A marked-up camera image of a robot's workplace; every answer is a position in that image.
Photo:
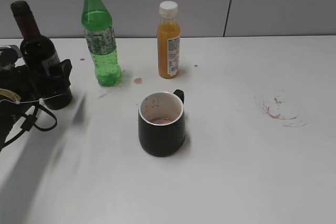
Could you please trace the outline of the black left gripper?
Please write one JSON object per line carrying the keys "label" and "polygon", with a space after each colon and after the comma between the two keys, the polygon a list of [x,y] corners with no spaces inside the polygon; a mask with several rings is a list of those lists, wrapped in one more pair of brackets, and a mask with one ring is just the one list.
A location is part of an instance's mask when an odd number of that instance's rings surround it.
{"label": "black left gripper", "polygon": [[49,75],[30,71],[26,65],[15,66],[9,63],[1,66],[1,119],[20,119],[34,107],[33,115],[38,115],[39,99],[47,95],[63,95],[72,98],[70,89],[70,59],[49,67]]}

